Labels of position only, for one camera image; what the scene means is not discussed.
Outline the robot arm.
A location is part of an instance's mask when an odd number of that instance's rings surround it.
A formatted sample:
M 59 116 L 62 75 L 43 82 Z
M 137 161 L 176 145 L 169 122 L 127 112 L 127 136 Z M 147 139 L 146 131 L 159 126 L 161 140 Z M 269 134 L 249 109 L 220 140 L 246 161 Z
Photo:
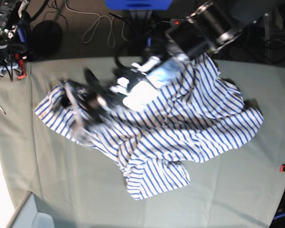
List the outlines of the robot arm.
M 0 79 L 26 77 L 24 62 L 28 52 L 26 8 L 28 0 L 0 0 Z
M 153 38 L 140 63 L 124 66 L 117 51 L 113 81 L 102 83 L 85 68 L 85 84 L 72 80 L 63 83 L 75 115 L 72 136 L 81 138 L 97 130 L 116 110 L 146 109 L 159 96 L 160 88 L 174 81 L 183 64 L 204 53 L 218 53 L 279 4 L 278 0 L 210 0 L 161 37 Z

